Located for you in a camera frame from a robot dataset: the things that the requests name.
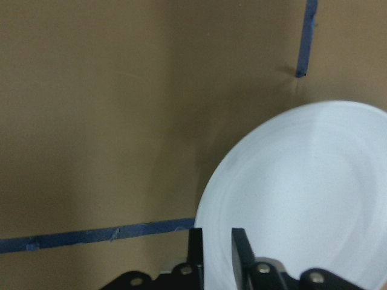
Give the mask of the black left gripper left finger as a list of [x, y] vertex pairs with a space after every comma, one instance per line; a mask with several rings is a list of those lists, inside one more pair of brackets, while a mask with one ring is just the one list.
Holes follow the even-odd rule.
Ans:
[[192, 273], [192, 289], [203, 289], [203, 231], [201, 228], [189, 230], [187, 263]]

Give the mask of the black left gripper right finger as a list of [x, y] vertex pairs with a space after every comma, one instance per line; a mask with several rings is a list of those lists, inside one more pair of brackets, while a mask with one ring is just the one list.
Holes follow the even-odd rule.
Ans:
[[232, 228], [232, 267], [237, 289], [251, 289], [250, 268], [255, 256], [245, 229]]

